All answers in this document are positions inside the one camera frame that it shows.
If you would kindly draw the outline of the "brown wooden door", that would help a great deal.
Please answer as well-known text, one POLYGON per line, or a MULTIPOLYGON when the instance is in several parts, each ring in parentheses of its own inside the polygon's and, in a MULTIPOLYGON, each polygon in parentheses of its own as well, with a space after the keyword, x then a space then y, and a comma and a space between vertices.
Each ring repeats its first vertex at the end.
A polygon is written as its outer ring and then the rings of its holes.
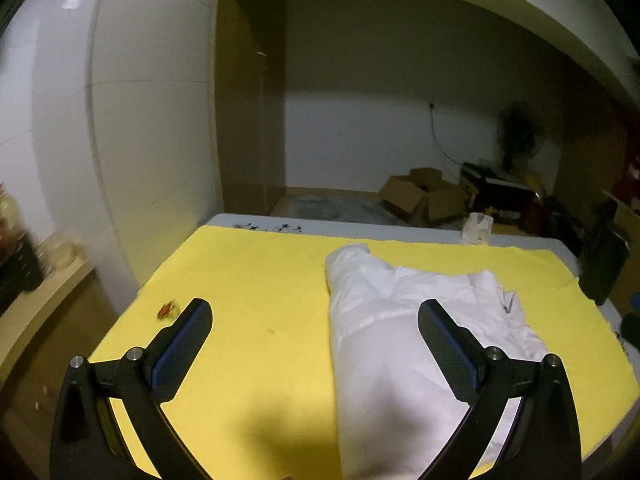
POLYGON ((285 189, 288 0, 216 0, 213 112, 224 210, 269 214, 285 189))

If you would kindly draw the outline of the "black bag beside table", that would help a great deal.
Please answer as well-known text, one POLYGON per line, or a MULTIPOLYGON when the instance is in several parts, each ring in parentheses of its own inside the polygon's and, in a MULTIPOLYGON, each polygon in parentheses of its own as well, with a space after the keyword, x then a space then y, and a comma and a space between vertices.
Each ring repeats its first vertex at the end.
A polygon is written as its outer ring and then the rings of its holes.
POLYGON ((618 203, 607 198, 594 208, 594 221, 582 248, 578 284, 598 307, 605 303, 630 255, 629 235, 616 223, 618 203))

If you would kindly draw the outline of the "white puffer jacket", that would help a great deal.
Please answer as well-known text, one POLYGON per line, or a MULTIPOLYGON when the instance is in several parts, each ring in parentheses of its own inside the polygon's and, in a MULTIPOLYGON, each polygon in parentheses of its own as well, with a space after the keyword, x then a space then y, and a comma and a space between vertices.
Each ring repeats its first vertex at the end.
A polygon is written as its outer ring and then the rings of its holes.
POLYGON ((456 430, 456 399, 418 327, 437 300, 484 347, 511 359, 548 352, 525 322, 518 295, 495 274, 449 276, 391 266, 363 244, 326 257, 338 446, 346 479, 415 479, 456 430))

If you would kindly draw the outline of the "black standing fan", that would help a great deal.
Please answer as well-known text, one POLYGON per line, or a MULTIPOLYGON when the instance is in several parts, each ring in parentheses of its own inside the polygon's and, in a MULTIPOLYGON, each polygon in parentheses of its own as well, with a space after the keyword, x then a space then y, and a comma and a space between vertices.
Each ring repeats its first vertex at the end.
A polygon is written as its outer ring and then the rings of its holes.
POLYGON ((509 103, 498 116, 500 167, 515 172, 526 166, 546 140, 540 116, 527 102, 509 103))

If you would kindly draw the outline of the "small orange object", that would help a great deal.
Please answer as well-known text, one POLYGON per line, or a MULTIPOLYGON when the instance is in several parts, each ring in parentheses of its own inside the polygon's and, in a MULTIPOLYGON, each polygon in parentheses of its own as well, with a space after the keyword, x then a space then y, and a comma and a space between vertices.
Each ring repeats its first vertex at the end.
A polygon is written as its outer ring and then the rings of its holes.
POLYGON ((157 311, 156 318, 159 321, 174 320, 180 314, 180 307, 175 300, 170 300, 160 307, 157 311))

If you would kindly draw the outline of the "open cardboard box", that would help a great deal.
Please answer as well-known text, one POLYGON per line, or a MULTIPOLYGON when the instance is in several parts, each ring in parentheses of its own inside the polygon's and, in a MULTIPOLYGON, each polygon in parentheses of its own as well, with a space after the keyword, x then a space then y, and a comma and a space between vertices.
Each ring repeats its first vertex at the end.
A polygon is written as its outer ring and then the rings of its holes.
POLYGON ((431 167, 412 168, 404 176, 391 176, 380 191, 383 206, 410 226, 431 226, 461 217, 466 194, 431 167))

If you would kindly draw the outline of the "black box with yellow print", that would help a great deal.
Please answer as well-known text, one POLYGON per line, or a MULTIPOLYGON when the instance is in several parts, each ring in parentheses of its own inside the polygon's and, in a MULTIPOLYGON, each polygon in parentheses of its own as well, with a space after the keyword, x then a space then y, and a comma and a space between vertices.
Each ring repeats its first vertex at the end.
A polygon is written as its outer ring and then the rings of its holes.
POLYGON ((492 214, 506 223, 524 220, 541 204, 540 195, 532 188, 483 165, 464 162, 459 184, 469 212, 492 214))

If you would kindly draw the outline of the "yellow table cloth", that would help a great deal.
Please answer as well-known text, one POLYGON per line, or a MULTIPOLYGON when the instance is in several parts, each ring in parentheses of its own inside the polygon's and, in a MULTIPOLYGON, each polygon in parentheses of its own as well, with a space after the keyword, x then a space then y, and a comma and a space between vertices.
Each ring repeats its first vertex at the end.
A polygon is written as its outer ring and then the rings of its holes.
MULTIPOLYGON (((206 300, 213 329, 164 412, 216 479, 344 479, 330 344, 326 258, 343 237, 203 226, 140 289, 93 359, 143 347, 158 311, 206 300)), ((391 266, 446 275, 488 271, 563 361, 585 454, 639 400, 631 362, 570 268, 548 249, 369 240, 391 266)))

